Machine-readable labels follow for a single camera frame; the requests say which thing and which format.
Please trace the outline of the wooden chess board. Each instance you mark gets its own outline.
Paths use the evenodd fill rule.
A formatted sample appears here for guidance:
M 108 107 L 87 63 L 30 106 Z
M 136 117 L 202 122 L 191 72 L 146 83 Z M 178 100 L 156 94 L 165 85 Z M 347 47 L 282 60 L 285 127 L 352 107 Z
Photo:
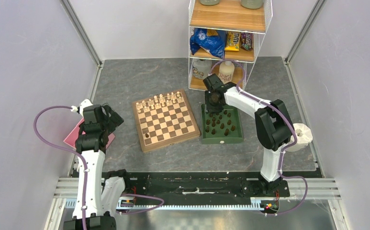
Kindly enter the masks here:
M 201 135 L 184 89 L 134 101 L 132 109 L 144 153 Z

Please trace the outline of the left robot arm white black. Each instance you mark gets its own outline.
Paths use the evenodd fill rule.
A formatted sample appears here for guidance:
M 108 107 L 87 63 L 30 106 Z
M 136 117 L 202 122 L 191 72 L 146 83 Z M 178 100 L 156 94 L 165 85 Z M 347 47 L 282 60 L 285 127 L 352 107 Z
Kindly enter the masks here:
M 126 170 L 112 171 L 102 178 L 109 136 L 124 119 L 108 104 L 93 104 L 85 99 L 73 109 L 83 117 L 79 125 L 75 149 L 78 154 L 78 193 L 72 220 L 65 230 L 115 230 L 115 210 L 120 196 L 132 190 L 124 178 Z

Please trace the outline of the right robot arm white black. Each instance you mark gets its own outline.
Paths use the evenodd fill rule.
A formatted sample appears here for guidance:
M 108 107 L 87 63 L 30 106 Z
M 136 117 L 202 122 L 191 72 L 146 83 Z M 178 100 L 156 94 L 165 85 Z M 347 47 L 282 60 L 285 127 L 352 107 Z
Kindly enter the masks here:
M 295 135 L 292 120 L 283 101 L 256 97 L 233 82 L 223 83 L 216 74 L 203 80 L 206 112 L 220 112 L 225 105 L 233 106 L 255 120 L 257 138 L 264 148 L 263 164 L 256 191 L 270 196 L 282 181 L 282 160 Z

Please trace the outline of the green tray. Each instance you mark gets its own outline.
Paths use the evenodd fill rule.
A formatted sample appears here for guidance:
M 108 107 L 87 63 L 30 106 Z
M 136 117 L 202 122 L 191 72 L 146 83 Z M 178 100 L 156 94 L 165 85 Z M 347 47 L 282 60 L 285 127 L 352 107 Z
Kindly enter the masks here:
M 202 144 L 239 144 L 244 141 L 239 111 L 225 105 L 223 111 L 208 113 L 205 104 L 202 111 Z

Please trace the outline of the cream patterned bottle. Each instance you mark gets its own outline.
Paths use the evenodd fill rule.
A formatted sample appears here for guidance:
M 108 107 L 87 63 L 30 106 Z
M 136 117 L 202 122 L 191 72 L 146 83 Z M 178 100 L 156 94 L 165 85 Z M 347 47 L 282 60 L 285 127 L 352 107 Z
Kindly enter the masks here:
M 224 61 L 219 66 L 218 77 L 223 84 L 229 83 L 234 75 L 235 66 L 232 61 Z

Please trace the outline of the clear patterned jug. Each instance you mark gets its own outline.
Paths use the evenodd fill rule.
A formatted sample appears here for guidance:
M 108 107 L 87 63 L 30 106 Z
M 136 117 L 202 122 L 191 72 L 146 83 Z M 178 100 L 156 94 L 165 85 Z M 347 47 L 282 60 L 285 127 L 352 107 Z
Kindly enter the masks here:
M 192 76 L 196 79 L 203 80 L 209 76 L 212 67 L 210 59 L 195 59 L 192 63 Z

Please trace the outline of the pink box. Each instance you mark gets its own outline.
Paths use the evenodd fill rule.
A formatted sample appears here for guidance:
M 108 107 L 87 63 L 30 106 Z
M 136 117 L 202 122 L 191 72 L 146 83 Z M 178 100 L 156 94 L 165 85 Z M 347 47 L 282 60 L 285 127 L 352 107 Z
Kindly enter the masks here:
M 79 125 L 81 125 L 82 123 L 84 122 L 84 119 L 82 118 L 77 124 L 76 126 L 72 129 L 72 131 L 67 135 L 67 137 L 64 139 L 64 143 L 69 145 L 70 147 L 72 148 L 76 148 L 75 147 L 75 141 L 77 140 L 78 138 L 78 133 L 79 133 Z M 115 134 L 111 133 L 109 136 L 108 136 L 108 143 L 106 144 L 106 149 L 110 146 L 110 144 L 113 142 L 113 140 L 115 139 Z

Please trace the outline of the blue snack bag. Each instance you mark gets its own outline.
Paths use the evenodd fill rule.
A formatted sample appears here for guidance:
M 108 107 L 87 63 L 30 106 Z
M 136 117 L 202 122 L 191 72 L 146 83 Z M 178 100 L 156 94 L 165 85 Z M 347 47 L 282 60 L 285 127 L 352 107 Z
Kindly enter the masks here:
M 199 49 L 217 58 L 224 58 L 226 31 L 193 28 L 190 36 L 190 51 L 194 55 Z

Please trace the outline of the yellow candy bag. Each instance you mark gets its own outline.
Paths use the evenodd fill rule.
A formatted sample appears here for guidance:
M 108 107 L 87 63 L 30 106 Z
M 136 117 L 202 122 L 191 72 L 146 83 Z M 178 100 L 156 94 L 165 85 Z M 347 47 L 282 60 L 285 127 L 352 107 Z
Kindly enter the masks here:
M 239 32 L 227 32 L 225 51 L 239 51 L 240 49 L 240 36 Z

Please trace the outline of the brown candy bag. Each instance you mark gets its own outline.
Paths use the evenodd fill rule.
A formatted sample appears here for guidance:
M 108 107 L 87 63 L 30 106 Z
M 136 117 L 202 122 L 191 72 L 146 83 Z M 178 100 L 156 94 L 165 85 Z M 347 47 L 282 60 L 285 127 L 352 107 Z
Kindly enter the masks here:
M 241 33 L 241 48 L 245 51 L 252 51 L 254 48 L 253 38 L 252 33 Z

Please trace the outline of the white paper roll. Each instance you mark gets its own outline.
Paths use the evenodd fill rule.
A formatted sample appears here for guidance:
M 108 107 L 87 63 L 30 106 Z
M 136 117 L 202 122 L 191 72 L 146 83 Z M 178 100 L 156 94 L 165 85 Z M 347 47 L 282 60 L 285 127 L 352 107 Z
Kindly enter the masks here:
M 296 152 L 306 146 L 308 146 L 313 141 L 313 135 L 311 129 L 303 123 L 294 123 L 293 124 L 295 134 L 297 137 L 297 142 L 295 145 L 288 147 L 287 152 Z

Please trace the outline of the green glass jar left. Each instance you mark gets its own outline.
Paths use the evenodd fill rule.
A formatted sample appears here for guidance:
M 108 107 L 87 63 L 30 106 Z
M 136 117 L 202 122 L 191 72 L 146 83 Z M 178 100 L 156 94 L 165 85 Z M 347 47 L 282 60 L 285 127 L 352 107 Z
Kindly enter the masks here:
M 200 0 L 200 3 L 204 6 L 214 6 L 220 3 L 220 0 Z

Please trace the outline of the green glass jar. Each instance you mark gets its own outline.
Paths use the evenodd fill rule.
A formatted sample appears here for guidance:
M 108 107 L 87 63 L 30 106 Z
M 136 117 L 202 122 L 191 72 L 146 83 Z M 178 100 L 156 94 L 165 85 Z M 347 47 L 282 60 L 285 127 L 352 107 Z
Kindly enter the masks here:
M 214 6 L 220 3 L 220 0 L 200 0 L 200 3 L 204 6 Z
M 264 0 L 241 0 L 241 6 L 251 10 L 259 9 L 263 4 Z

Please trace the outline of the green glass jar right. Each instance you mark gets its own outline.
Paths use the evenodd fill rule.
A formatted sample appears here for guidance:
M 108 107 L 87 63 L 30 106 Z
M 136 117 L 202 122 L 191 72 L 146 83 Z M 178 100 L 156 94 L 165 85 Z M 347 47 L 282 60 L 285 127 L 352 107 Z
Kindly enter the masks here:
M 251 10 L 259 9 L 263 4 L 264 0 L 241 0 L 241 6 Z

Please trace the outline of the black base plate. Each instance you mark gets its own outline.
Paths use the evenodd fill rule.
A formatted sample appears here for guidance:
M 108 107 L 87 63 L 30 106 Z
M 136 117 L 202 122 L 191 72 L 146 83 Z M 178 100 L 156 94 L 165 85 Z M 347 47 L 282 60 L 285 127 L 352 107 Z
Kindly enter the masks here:
M 142 195 L 236 195 L 289 197 L 284 179 L 267 182 L 258 172 L 121 172 L 102 173 L 104 179 L 121 176 L 127 192 Z

